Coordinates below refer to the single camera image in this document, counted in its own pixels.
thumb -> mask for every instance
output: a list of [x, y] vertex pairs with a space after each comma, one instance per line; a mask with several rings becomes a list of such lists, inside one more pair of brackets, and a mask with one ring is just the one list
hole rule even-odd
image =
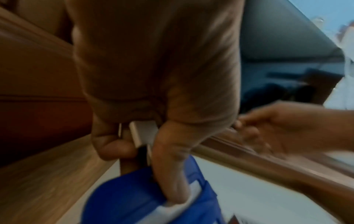
[[277, 103], [259, 107], [251, 110], [247, 114], [242, 114], [238, 117], [243, 125], [252, 125], [264, 120], [269, 120], [276, 116], [278, 112]]
[[152, 169], [167, 199], [174, 203], [187, 201], [190, 189], [184, 173], [184, 161], [191, 148], [208, 134], [194, 125], [168, 120], [160, 128], [152, 148]]

white floor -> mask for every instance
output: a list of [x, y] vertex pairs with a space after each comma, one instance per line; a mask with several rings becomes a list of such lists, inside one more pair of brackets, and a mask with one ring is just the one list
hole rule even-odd
[[[260, 224], [333, 224], [331, 216], [306, 196], [241, 172], [197, 158], [225, 219], [233, 214]], [[84, 203], [103, 182], [119, 176], [119, 161], [77, 201], [57, 224], [78, 224]]]

blue fabric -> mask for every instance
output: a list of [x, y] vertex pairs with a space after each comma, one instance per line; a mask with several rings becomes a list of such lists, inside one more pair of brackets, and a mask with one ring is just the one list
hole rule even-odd
[[[202, 193], [173, 224], [224, 224], [216, 194], [190, 156], [184, 165], [188, 182], [198, 181]], [[99, 186], [88, 199], [82, 224], [133, 224], [163, 205], [166, 198], [152, 178], [150, 167], [123, 175]]]

hand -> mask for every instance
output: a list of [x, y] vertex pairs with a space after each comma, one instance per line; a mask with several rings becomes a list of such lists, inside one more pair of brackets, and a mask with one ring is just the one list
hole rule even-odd
[[340, 149], [342, 111], [278, 102], [251, 111], [235, 123], [246, 146], [261, 154], [302, 154]]
[[239, 104], [239, 30], [244, 0], [67, 0], [74, 59], [103, 159], [137, 155], [118, 125], [161, 126], [152, 169], [165, 196], [185, 202], [184, 160], [229, 127]]

